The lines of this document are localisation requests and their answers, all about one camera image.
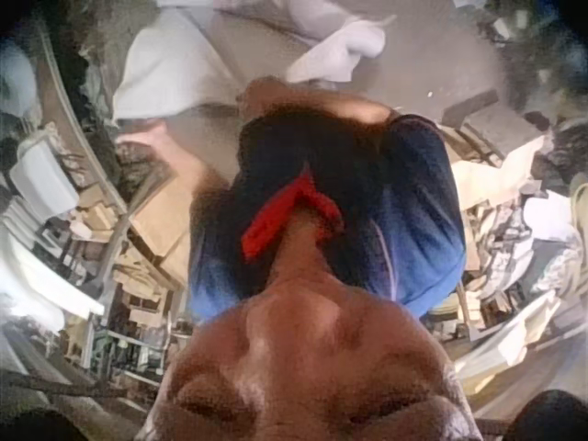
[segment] man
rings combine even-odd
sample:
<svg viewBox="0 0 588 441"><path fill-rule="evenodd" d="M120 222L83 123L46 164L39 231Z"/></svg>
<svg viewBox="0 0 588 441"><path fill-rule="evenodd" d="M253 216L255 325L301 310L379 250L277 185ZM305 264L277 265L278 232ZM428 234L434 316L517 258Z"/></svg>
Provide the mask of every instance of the man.
<svg viewBox="0 0 588 441"><path fill-rule="evenodd" d="M243 113L241 173L193 231L192 308L207 322L140 437L481 439L418 322L465 263L435 125L275 79L248 87ZM163 123L120 141L194 185L199 162Z"/></svg>

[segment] person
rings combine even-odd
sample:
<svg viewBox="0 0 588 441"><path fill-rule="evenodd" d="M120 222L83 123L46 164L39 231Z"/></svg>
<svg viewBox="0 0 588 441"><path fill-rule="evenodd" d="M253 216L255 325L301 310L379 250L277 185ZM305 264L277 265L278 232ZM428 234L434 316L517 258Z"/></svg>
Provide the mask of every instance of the person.
<svg viewBox="0 0 588 441"><path fill-rule="evenodd" d="M275 78L241 100L241 172L195 211L189 285L205 322L138 438L481 439L418 320L465 265L435 124ZM195 185L199 159L163 122L119 141Z"/></svg>

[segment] blue shorts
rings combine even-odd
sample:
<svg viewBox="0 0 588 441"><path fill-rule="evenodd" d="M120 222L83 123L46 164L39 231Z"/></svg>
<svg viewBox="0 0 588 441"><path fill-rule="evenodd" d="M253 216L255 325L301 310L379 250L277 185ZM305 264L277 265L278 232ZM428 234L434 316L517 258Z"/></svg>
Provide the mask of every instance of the blue shorts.
<svg viewBox="0 0 588 441"><path fill-rule="evenodd" d="M322 244L347 285L397 301L416 317L459 282L465 241L445 145L421 117L395 119L377 142L349 121L308 109L282 109L244 127L241 173L195 222L189 274L191 309L208 320L261 292L277 250L246 261L241 240L267 201L311 172L334 201L345 229Z"/></svg>

